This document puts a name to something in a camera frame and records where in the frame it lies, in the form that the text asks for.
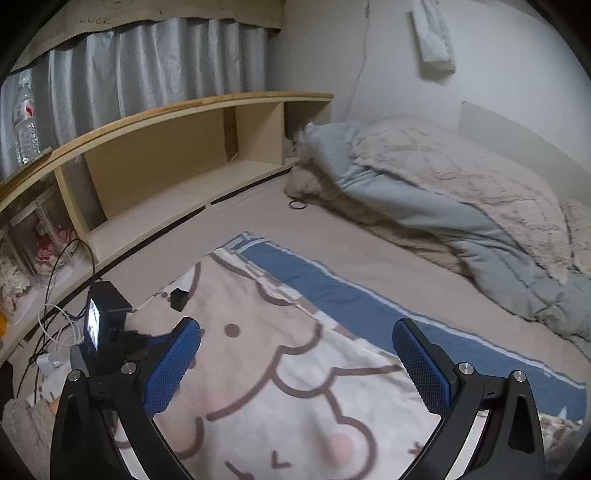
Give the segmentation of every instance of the curtain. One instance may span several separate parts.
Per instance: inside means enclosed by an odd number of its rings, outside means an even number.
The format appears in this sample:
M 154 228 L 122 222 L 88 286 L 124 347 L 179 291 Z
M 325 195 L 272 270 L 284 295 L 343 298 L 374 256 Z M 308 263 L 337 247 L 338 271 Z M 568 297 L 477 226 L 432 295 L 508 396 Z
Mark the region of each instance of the curtain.
M 75 38 L 0 90 L 0 180 L 18 169 L 12 109 L 30 75 L 41 149 L 101 125 L 192 98 L 265 89 L 267 31 L 234 21 L 172 18 Z M 66 174 L 91 228 L 105 220 L 83 158 Z

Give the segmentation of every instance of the beige valance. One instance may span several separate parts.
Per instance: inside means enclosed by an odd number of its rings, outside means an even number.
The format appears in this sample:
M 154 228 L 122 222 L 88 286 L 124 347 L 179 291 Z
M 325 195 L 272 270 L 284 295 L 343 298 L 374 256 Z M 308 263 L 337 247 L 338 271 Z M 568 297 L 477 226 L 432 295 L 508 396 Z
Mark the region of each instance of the beige valance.
M 142 20 L 231 18 L 267 28 L 281 28 L 282 0 L 70 0 L 37 32 L 13 70 L 77 35 L 109 30 Z

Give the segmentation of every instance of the water bottle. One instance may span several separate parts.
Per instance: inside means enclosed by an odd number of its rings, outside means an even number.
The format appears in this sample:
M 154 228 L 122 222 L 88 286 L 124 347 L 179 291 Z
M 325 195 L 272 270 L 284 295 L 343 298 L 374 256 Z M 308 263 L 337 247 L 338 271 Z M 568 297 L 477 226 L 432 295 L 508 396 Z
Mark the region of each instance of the water bottle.
M 30 77 L 23 77 L 18 82 L 17 102 L 12 113 L 12 127 L 16 141 L 17 160 L 22 167 L 35 160 L 41 153 Z

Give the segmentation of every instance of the blue gripper pad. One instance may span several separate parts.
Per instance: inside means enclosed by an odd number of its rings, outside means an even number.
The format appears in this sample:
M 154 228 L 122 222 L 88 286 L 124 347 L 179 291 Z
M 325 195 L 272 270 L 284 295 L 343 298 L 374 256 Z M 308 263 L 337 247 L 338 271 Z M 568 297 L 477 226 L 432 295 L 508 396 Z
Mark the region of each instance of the blue gripper pad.
M 144 411 L 150 418 L 166 410 L 200 344 L 201 328 L 191 319 L 145 382 Z
M 444 417 L 457 393 L 452 360 L 429 342 L 411 319 L 396 322 L 392 343 L 427 410 Z

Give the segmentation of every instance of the gray comforter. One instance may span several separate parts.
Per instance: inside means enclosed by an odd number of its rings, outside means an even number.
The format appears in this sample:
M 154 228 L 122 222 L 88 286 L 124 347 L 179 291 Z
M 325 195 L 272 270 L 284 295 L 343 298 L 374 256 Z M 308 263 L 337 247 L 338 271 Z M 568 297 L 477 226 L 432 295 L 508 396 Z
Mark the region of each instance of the gray comforter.
M 310 154 L 332 182 L 391 220 L 440 238 L 466 262 L 484 295 L 547 325 L 591 360 L 591 280 L 569 268 L 563 286 L 479 209 L 355 163 L 351 142 L 362 128 L 358 122 L 306 128 Z

